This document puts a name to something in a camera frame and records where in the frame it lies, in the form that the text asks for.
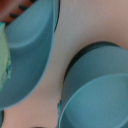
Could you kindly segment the teal padded gripper finger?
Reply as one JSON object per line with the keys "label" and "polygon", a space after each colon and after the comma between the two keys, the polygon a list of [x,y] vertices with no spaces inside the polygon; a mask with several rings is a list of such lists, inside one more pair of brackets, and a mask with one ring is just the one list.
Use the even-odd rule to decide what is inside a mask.
{"label": "teal padded gripper finger", "polygon": [[0,22],[0,90],[11,76],[11,55],[8,39],[5,34],[5,24]]}

